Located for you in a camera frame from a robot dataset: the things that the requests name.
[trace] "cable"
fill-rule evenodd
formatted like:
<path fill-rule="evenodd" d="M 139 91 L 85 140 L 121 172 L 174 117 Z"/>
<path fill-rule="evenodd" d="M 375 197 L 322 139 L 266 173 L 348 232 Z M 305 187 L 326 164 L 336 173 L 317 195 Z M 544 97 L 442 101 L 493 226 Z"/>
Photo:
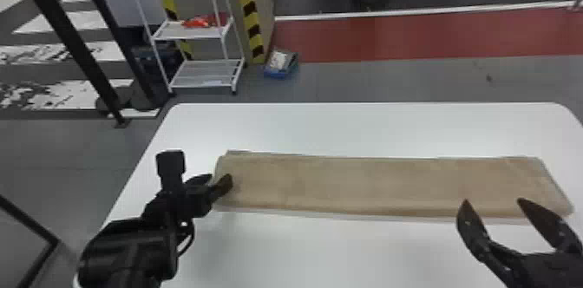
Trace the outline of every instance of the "cable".
<path fill-rule="evenodd" d="M 182 254 L 184 254 L 185 252 L 187 252 L 188 248 L 190 248 L 190 246 L 193 244 L 194 242 L 194 223 L 192 220 L 190 220 L 187 224 L 187 230 L 188 230 L 188 241 L 187 244 L 184 245 L 184 247 L 178 252 L 178 257 L 181 257 Z"/>

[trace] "folded towel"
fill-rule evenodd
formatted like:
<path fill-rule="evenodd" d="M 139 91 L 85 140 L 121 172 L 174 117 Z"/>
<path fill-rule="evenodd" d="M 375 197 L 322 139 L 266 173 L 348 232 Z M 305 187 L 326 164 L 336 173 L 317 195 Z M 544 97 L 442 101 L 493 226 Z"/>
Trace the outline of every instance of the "folded towel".
<path fill-rule="evenodd" d="M 522 218 L 526 198 L 559 215 L 573 206 L 529 157 L 344 158 L 228 152 L 215 178 L 233 176 L 224 206 L 324 213 L 453 217 L 469 199 L 482 217 Z"/>

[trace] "black and yellow striped pole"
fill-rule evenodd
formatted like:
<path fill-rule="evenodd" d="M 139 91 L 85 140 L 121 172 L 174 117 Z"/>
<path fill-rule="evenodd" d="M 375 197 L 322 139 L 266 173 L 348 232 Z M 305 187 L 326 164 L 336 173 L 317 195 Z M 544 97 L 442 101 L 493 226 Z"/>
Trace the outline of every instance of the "black and yellow striped pole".
<path fill-rule="evenodd" d="M 170 21 L 179 21 L 178 10 L 176 9 L 176 4 L 174 3 L 174 0 L 161 0 L 161 1 L 162 6 L 164 7 L 164 11 L 166 11 L 166 16 L 168 17 L 168 19 Z M 191 49 L 190 44 L 188 44 L 188 41 L 179 40 L 178 45 L 180 51 L 182 52 L 182 55 L 184 55 L 184 57 L 187 60 L 192 61 L 193 50 Z"/>
<path fill-rule="evenodd" d="M 265 63 L 265 47 L 259 25 L 259 13 L 255 0 L 239 0 L 245 18 L 245 29 L 249 38 L 249 47 L 253 63 Z"/>

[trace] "red object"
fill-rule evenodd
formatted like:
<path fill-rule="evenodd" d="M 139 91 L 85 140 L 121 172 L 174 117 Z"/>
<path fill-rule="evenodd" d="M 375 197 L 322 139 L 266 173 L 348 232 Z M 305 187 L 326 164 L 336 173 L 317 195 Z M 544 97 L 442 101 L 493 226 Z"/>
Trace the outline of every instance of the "red object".
<path fill-rule="evenodd" d="M 210 25 L 204 19 L 204 17 L 194 17 L 182 22 L 182 26 L 185 28 L 208 28 Z"/>
<path fill-rule="evenodd" d="M 302 62 L 583 54 L 565 8 L 277 22 L 273 44 Z"/>
<path fill-rule="evenodd" d="M 219 13 L 220 26 L 225 26 L 227 18 L 228 14 L 225 12 Z M 217 17 L 214 15 L 214 13 L 206 16 L 193 17 L 182 22 L 182 26 L 185 28 L 210 28 L 217 25 Z"/>

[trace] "black pole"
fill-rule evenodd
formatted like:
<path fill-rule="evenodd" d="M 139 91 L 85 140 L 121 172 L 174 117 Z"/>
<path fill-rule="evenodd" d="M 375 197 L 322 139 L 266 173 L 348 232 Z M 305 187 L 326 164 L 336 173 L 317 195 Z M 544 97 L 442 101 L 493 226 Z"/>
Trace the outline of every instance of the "black pole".
<path fill-rule="evenodd" d="M 71 20 L 69 20 L 67 13 L 65 13 L 65 10 L 59 4 L 59 0 L 41 0 L 41 4 L 46 9 L 43 14 L 47 18 L 47 21 L 55 29 L 56 34 L 61 38 L 62 43 L 67 47 L 73 59 L 79 64 L 81 70 L 95 88 L 95 91 L 103 99 L 109 112 L 113 114 L 119 125 L 124 124 L 126 120 L 120 113 L 120 97 L 115 93 L 108 78 L 103 74 L 102 68 L 97 64 L 93 55 L 91 55 L 81 35 L 77 32 Z"/>
<path fill-rule="evenodd" d="M 26 271 L 26 273 L 24 274 L 24 278 L 20 280 L 17 286 L 17 288 L 31 287 L 36 279 L 36 276 L 43 268 L 44 263 L 55 251 L 55 249 L 59 246 L 59 239 L 48 229 L 41 226 L 41 224 L 32 219 L 24 211 L 22 211 L 17 206 L 12 204 L 9 200 L 5 199 L 2 195 L 0 195 L 0 209 L 4 210 L 12 218 L 18 220 L 19 223 L 26 226 L 35 234 L 42 237 L 48 243 L 48 245 L 36 258 L 32 266 Z"/>
<path fill-rule="evenodd" d="M 141 65 L 135 60 L 134 53 L 130 49 L 128 41 L 121 33 L 120 27 L 115 21 L 114 15 L 109 9 L 108 3 L 105 0 L 93 0 L 93 3 L 102 14 L 105 23 L 108 25 L 111 34 L 114 36 L 117 45 L 120 46 L 123 56 L 126 58 L 129 67 L 134 73 L 135 80 L 140 85 L 141 91 L 152 102 L 154 102 L 154 91 L 150 81 L 144 76 Z"/>
<path fill-rule="evenodd" d="M 99 64 L 85 45 L 85 42 L 75 29 L 69 17 L 65 13 L 58 0 L 33 0 L 39 10 L 44 14 L 50 26 L 55 30 L 62 43 L 65 45 L 73 59 L 77 62 L 81 70 L 91 82 L 97 94 L 103 99 L 109 112 L 117 120 L 120 127 L 124 127 L 128 122 L 120 113 L 120 98 L 115 93 L 114 88 L 103 74 Z"/>

